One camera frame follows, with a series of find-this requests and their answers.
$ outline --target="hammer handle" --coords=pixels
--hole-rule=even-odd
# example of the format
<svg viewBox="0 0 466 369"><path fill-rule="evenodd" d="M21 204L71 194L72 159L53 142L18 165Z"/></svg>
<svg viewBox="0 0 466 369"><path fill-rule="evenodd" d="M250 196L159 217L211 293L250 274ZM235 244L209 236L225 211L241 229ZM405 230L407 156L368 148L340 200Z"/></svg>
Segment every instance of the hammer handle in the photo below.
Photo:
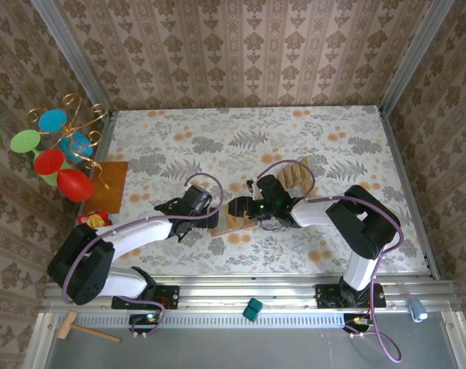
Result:
<svg viewBox="0 0 466 369"><path fill-rule="evenodd" d="M74 324L74 323L71 323L71 328L77 329L78 331L81 331L81 332L93 334L94 336L98 336L98 337L101 337L101 338L106 338L107 340L110 340L110 341L114 341L114 342L118 342L118 343L122 342L122 339L120 337L112 336L111 334L96 331L96 330L91 329L91 328L82 327L82 326Z"/></svg>

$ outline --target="wall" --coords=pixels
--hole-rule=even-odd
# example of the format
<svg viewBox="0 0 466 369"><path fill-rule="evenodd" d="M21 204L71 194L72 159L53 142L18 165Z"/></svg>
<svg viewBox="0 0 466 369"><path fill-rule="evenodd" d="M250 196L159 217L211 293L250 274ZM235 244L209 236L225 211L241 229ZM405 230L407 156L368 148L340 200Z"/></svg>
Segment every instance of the wall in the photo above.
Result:
<svg viewBox="0 0 466 369"><path fill-rule="evenodd" d="M0 368L22 365L46 266L75 210L9 142L28 127L27 110L54 108L74 91L81 88L30 2L0 1Z"/></svg>
<svg viewBox="0 0 466 369"><path fill-rule="evenodd" d="M376 105L430 0L56 0L115 110Z"/></svg>
<svg viewBox="0 0 466 369"><path fill-rule="evenodd" d="M444 278L466 313L466 0L456 0L391 113Z"/></svg>

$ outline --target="floral tablecloth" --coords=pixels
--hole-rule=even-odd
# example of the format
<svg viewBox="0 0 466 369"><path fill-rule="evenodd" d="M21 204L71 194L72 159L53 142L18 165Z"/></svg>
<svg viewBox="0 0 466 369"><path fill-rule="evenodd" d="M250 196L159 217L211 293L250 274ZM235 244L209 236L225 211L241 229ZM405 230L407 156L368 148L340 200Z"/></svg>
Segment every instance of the floral tablecloth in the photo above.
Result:
<svg viewBox="0 0 466 369"><path fill-rule="evenodd" d="M155 205L182 196L185 179L197 171L216 176L229 201L249 195L245 179L269 164L305 156L318 195L360 184L399 217L405 242L386 257L381 271L427 271L375 106L120 111L107 160L128 161L128 173L121 211L112 220L141 218ZM217 204L219 187L208 178L197 182ZM350 251L331 226L254 227L216 238L193 230L180 244L173 238L145 245L115 266L139 266L150 274L338 273Z"/></svg>

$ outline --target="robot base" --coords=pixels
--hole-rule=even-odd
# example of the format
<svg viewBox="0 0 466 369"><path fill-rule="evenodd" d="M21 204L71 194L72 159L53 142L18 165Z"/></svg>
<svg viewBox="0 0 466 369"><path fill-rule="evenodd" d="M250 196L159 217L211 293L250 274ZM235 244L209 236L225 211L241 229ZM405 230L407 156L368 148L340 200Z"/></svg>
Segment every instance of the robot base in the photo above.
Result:
<svg viewBox="0 0 466 369"><path fill-rule="evenodd" d="M318 309L334 308L369 308L369 285L363 291L349 290L343 280L339 284L316 284L315 298ZM374 284L374 306L386 308L384 289L380 284Z"/></svg>

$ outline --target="wooden mallet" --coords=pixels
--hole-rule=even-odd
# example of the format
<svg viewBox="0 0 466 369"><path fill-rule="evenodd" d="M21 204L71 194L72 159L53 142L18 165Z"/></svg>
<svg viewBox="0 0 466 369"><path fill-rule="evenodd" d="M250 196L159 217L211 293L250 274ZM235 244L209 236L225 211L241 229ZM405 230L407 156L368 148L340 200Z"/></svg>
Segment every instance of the wooden mallet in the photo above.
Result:
<svg viewBox="0 0 466 369"><path fill-rule="evenodd" d="M67 313L67 315L64 318L64 321L62 322L61 327L58 329L57 338L61 338L62 340L64 340L67 338L69 331L71 329L77 329L78 331L93 334L94 336L98 336L101 338L106 338L107 340L110 340L110 341L114 341L118 343L122 342L122 339L120 337L112 336L111 334L103 333L103 332L96 331L91 328L82 327L80 325L74 324L73 322L75 321L77 316L78 316L78 313L76 313L75 311L69 311Z"/></svg>

